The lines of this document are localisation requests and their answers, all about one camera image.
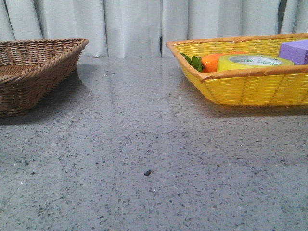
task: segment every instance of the white curtain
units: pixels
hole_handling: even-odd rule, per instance
[[[307,28],[307,0],[0,0],[0,41],[88,38],[87,57],[170,57],[167,41]]]

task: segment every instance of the purple sponge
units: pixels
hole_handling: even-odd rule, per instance
[[[295,65],[308,64],[308,40],[282,43],[279,57],[291,60]]]

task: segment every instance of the tape label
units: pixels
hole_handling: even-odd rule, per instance
[[[277,66],[282,64],[282,62],[278,59],[255,56],[233,56],[230,57],[229,60],[234,63],[252,66]]]

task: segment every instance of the yellow tape roll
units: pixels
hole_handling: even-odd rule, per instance
[[[287,59],[266,55],[230,54],[219,58],[217,71],[287,65],[294,65],[294,63]]]

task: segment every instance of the gray countertop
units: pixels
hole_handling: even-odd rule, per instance
[[[307,121],[215,105],[175,58],[83,60],[0,118],[0,230],[306,231]]]

